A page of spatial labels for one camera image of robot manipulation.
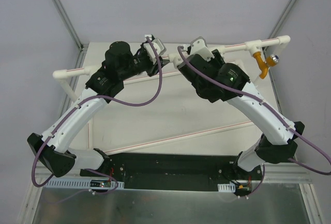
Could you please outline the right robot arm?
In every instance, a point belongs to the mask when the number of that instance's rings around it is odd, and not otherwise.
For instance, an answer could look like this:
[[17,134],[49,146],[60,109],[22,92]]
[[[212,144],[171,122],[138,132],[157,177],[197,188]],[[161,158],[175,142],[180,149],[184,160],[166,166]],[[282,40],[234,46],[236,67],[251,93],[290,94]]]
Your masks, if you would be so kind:
[[292,122],[262,98],[249,76],[236,64],[226,63],[216,50],[206,61],[198,54],[184,58],[178,67],[195,88],[197,95],[213,103],[226,102],[248,117],[262,132],[258,141],[239,153],[233,175],[244,180],[264,162],[278,164],[293,159],[297,150],[295,139],[305,128],[302,122]]

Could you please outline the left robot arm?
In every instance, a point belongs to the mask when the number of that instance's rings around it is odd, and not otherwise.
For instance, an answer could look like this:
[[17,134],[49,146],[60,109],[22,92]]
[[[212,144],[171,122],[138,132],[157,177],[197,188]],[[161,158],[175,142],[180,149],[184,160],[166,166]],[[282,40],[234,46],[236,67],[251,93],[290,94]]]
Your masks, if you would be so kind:
[[124,88],[124,81],[143,72],[152,77],[162,74],[166,62],[161,58],[166,48],[152,35],[135,54],[124,41],[110,44],[101,67],[90,76],[85,88],[59,120],[41,135],[32,133],[27,142],[53,176],[62,177],[71,169],[91,169],[98,177],[109,172],[108,157],[100,149],[73,150],[70,144],[94,115],[115,100]]

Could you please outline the white PVC pipe frame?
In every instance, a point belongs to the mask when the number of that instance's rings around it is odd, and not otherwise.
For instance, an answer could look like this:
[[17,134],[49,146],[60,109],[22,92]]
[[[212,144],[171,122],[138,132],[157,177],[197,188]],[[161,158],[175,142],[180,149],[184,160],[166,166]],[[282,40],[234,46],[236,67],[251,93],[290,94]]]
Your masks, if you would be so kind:
[[[290,40],[291,38],[285,35],[273,39],[247,41],[241,44],[219,45],[219,46],[215,45],[208,49],[210,51],[217,49],[221,53],[221,55],[225,55],[226,53],[230,53],[230,52],[248,51],[252,57],[255,52],[261,52],[262,58],[264,59],[262,48],[279,46],[279,48],[276,48],[276,53],[279,55],[281,51],[288,45]],[[162,56],[161,58],[168,59],[170,63],[174,65],[175,69],[177,69],[177,66],[179,66],[180,62],[183,62],[178,52],[171,54],[169,53],[168,55]],[[80,76],[83,77],[89,76],[90,79],[92,75],[97,72],[99,67],[101,67],[101,64],[88,65],[76,69],[56,70],[53,72],[52,76],[60,84],[60,86],[65,91],[69,99],[72,102],[75,102],[78,99],[78,95],[76,95],[75,90],[73,90],[73,88],[69,85],[68,80],[71,78],[77,78],[79,80]],[[156,76],[153,77],[149,77],[146,72],[143,72],[142,74],[143,76],[133,76],[133,79],[131,79],[132,77],[130,77],[129,79],[125,79],[124,85],[147,82],[151,80],[157,80],[160,78],[160,75],[158,73]],[[180,75],[180,72],[178,70],[168,71],[168,72],[162,72],[161,75],[162,78],[164,79],[167,77],[178,76]],[[94,118],[92,117],[92,119],[89,120],[85,126],[87,130],[87,149],[91,150],[92,148],[94,148],[94,140],[93,140]]]

